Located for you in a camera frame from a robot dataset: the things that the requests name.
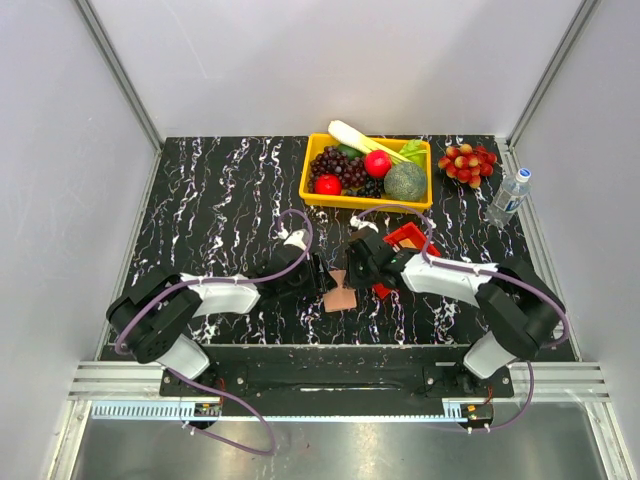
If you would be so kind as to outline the pink leather card holder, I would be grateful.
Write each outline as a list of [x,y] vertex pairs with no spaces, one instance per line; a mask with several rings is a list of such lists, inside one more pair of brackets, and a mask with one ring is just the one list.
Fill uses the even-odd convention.
[[356,293],[353,289],[345,286],[346,271],[332,270],[329,274],[336,282],[336,287],[323,295],[324,310],[327,313],[334,313],[355,309],[357,306]]

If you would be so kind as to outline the red plastic bin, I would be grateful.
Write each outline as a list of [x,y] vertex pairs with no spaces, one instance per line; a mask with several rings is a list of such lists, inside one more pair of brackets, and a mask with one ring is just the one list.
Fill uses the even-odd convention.
[[[392,254],[399,249],[413,249],[403,248],[399,245],[399,241],[404,238],[421,238],[424,241],[424,245],[426,244],[427,240],[425,234],[418,228],[415,223],[408,222],[383,238],[386,246],[382,248],[382,252],[380,254],[376,254],[376,261],[387,261],[389,258],[391,258]],[[442,256],[440,250],[438,250],[433,242],[430,242],[429,246],[427,247],[427,253],[436,257]],[[387,298],[393,291],[393,289],[386,287],[383,283],[377,283],[372,288],[380,300],[384,300],[385,298]]]

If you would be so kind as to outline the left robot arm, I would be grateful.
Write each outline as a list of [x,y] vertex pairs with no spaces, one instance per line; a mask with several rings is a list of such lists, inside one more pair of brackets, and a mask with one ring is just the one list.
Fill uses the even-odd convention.
[[309,251],[306,229],[281,234],[270,256],[220,282],[156,267],[107,309],[123,352],[140,364],[156,362],[182,375],[193,394],[213,390],[217,372],[203,348],[186,335],[190,321],[213,314],[249,314],[261,303],[321,296],[337,286],[326,262]]

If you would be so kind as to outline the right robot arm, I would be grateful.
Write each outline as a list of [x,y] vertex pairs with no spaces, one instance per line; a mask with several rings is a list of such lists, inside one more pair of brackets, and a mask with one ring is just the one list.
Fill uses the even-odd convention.
[[478,308],[488,332],[472,344],[455,375],[457,388],[469,396],[486,389],[497,370],[515,360],[533,360],[556,343],[552,334],[563,326],[566,309],[531,266],[516,257],[501,263],[477,264],[446,260],[424,249],[396,247],[378,228],[357,216],[347,246],[347,284],[354,288],[382,285],[448,297]]

